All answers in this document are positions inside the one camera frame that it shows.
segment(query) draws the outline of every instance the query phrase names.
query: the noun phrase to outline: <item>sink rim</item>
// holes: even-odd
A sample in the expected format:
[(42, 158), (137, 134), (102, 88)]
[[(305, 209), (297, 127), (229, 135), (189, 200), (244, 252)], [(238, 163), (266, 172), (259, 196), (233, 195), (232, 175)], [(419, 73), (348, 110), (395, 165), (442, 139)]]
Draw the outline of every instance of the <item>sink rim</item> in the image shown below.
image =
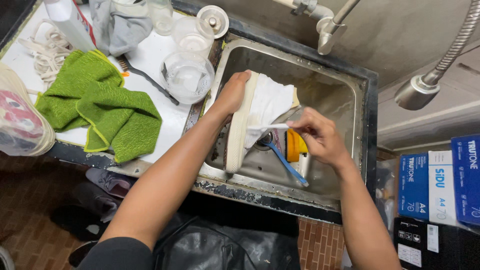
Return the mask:
[[(215, 101), (218, 95), (218, 90), (221, 84), (221, 80), (223, 77), (226, 64), (230, 57), (230, 53), (235, 48), (239, 48), (239, 47), (246, 47), (246, 48), (258, 51), (260, 53), (264, 53), (264, 54), (268, 54), (268, 55), (280, 58), (284, 61), (288, 61), (290, 63), (300, 65), (302, 67), (308, 68), (315, 72), (319, 72), (321, 74), (327, 75), (329, 77), (337, 79), (345, 83), (346, 85), (348, 85), (350, 90), (353, 92), (354, 99), (355, 99), (354, 128), (353, 128), (353, 138), (352, 138), (353, 142), (352, 142), (351, 153), (355, 163), (359, 165), (360, 157), (361, 157), (361, 134), (362, 134), (361, 123), (362, 123), (362, 109), (363, 109), (362, 102), (363, 102), (363, 95), (364, 95), (364, 92), (359, 87), (359, 84), (361, 83), (361, 81), (358, 78), (355, 78), (348, 74), (342, 74), (334, 70), (327, 69), (316, 62), (309, 61), (307, 59), (285, 53), (275, 48), (268, 47), (266, 45), (255, 43), (255, 42), (246, 40), (244, 38), (238, 37), (237, 39), (227, 43), (223, 49), (222, 55), (218, 62), (216, 75), (212, 83), (210, 96), (213, 98), (209, 99), (206, 102), (205, 110), (204, 110), (205, 112), (208, 111), (208, 109), (210, 109), (210, 107), (212, 106), (213, 102)], [(251, 178), (251, 177), (243, 176), (240, 174), (231, 175), (224, 172), (223, 170), (220, 170), (208, 165), (206, 162), (203, 163), (202, 168), (200, 169), (199, 175), (201, 175), (203, 178), (212, 179), (220, 182), (228, 182), (229, 184), (236, 184), (244, 188), (246, 187), (248, 189), (259, 190), (261, 192), (265, 192), (268, 194), (288, 197), (296, 201), (301, 201), (307, 204), (320, 206), (327, 210), (340, 212), (339, 200), (336, 198), (329, 198), (327, 195), (319, 195), (316, 193), (311, 193), (308, 191), (296, 189), (294, 187), (288, 187), (280, 184), (270, 183), (265, 180)]]

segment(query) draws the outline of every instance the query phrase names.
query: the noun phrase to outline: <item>green towel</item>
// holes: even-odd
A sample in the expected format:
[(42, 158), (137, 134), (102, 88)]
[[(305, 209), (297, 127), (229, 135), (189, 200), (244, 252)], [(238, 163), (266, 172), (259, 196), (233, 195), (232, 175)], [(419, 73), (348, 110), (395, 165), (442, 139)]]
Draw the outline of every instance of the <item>green towel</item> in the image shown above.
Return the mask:
[(107, 150), (124, 162), (153, 153), (162, 119), (145, 92), (129, 91), (100, 51), (72, 52), (36, 108), (56, 132), (91, 124), (85, 152)]

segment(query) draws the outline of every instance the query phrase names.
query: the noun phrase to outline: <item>drain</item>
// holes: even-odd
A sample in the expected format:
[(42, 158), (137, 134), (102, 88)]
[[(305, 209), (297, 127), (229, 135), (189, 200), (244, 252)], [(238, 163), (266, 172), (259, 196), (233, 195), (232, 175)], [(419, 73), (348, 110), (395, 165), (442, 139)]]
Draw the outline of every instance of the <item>drain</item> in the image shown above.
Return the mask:
[(275, 140), (275, 137), (273, 136), (273, 132), (270, 131), (265, 137), (261, 138), (260, 140), (258, 140), (254, 145), (253, 147), (255, 147), (257, 150), (260, 150), (260, 151), (268, 151), (270, 150), (270, 147), (264, 145), (262, 143), (262, 140), (267, 140), (267, 141), (272, 141), (273, 144), (276, 144), (276, 140)]

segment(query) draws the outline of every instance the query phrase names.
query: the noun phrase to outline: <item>sink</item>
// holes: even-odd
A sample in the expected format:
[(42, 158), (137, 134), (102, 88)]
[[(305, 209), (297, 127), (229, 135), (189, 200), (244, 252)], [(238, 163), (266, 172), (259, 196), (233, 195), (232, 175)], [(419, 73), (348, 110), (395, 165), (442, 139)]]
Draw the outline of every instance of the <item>sink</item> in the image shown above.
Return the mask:
[[(312, 107), (335, 121), (347, 149), (359, 165), (363, 110), (362, 81), (272, 47), (237, 37), (228, 42), (223, 49), (211, 88), (213, 98), (207, 101), (205, 111), (211, 107), (228, 79), (235, 72), (246, 69), (263, 73), (278, 83), (294, 85), (303, 108)], [(298, 111), (290, 117), (290, 120), (296, 120), (300, 115), (301, 111)], [(308, 187), (303, 187), (290, 175), (271, 149), (265, 150), (261, 147), (252, 147), (245, 156), (242, 168), (236, 174), (224, 172), (223, 154), (227, 134), (228, 125), (221, 131), (207, 156), (200, 170), (202, 177), (274, 193), (340, 212), (340, 190), (335, 173), (329, 166), (309, 155), (303, 158), (305, 179), (310, 184)]]

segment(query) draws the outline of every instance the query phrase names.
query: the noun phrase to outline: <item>blue brush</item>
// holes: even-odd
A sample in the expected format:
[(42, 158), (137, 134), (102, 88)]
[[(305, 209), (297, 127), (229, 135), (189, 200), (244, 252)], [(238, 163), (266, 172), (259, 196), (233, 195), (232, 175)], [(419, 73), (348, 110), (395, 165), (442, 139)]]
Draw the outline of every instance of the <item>blue brush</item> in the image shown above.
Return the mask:
[(303, 178), (303, 176), (301, 176), (299, 174), (299, 172), (297, 172), (292, 166), (290, 166), (290, 164), (288, 163), (288, 161), (283, 157), (282, 153), (280, 153), (280, 151), (278, 150), (278, 148), (272, 143), (271, 140), (269, 140), (268, 136), (264, 137), (261, 141), (260, 141), (262, 144), (270, 147), (276, 154), (276, 156), (280, 159), (280, 161), (283, 163), (283, 165), (285, 166), (285, 168), (291, 173), (293, 174), (293, 176), (295, 176), (295, 178), (298, 179), (298, 181), (300, 181), (300, 183), (302, 184), (302, 186), (304, 187), (308, 187), (308, 182), (307, 180), (305, 180), (305, 178)]

